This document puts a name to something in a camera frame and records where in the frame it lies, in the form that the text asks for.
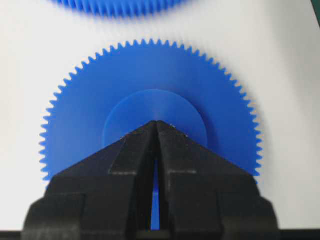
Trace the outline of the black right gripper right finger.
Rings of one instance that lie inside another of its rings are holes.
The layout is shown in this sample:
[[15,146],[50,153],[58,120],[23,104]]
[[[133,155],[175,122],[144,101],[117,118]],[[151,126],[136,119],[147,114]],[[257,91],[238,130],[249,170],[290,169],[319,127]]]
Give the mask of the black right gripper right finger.
[[175,240],[277,240],[272,204],[245,170],[158,121],[162,191]]

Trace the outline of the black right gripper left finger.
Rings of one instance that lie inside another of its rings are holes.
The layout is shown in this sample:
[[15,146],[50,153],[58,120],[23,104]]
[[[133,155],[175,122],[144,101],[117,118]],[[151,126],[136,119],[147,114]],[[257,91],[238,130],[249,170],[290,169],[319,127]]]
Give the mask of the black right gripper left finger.
[[29,208],[24,240],[133,240],[148,227],[157,123],[56,174]]

